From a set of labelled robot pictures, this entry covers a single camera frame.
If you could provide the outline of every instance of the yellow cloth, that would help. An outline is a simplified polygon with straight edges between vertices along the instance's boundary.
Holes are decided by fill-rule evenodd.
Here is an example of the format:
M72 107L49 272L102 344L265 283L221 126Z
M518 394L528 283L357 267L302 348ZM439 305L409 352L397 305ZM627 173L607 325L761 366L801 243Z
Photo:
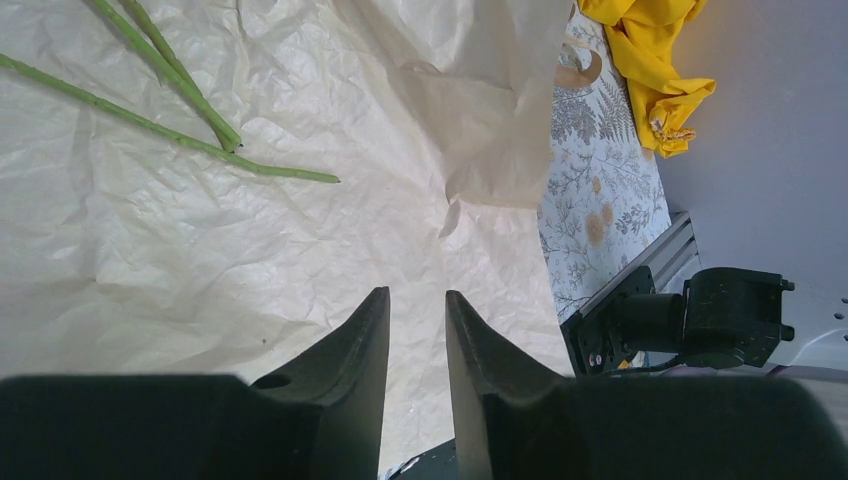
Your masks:
M683 153L695 131L683 122L715 90L709 78L682 79L671 47L706 0L578 0L584 15L604 24L613 63L627 79L642 146L663 157Z

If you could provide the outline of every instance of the crumpled wrapping paper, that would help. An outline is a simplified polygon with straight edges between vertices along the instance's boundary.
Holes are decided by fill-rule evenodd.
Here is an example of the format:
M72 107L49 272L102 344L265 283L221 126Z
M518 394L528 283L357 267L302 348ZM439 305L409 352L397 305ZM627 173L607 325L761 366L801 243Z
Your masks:
M570 2L147 0L258 177L2 72L0 375L246 381L392 296L381 470L453 432L444 292L571 372L535 206ZM84 1L0 5L7 55L215 143Z

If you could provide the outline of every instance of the yellow object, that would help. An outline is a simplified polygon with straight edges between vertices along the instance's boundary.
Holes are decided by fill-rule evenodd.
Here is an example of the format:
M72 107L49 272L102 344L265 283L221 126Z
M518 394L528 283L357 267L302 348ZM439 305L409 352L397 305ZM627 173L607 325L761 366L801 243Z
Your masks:
M695 131L683 122L715 90L709 78L682 79L671 47L706 0L578 0L584 15L604 24L613 63L627 79L643 147L663 157L683 153Z

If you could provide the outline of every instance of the floral pattern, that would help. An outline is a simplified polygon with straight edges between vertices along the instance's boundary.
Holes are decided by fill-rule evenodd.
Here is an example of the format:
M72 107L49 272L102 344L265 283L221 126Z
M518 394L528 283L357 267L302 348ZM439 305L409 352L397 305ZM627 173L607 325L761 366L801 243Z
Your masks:
M653 153L639 144L602 27L577 13L568 33L595 48L604 69L588 88L554 88L553 161L538 217L560 323L671 224ZM588 65L581 50L563 47L560 63Z

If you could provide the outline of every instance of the black mechanical device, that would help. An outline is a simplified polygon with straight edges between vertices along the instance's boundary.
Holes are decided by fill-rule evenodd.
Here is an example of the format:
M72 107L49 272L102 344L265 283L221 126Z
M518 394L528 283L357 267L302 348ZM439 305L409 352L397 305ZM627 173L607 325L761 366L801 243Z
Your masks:
M792 327L781 323L781 295L794 288L773 273L711 268L687 280L682 294L660 294L650 269L642 266L561 329L579 376L658 371L680 364L762 367L782 340L795 336ZM677 356L649 369L619 370L638 351Z
M456 439L402 479L848 478L815 400L773 378L566 378L446 296ZM377 477L389 292L247 386L235 377L0 383L0 478Z

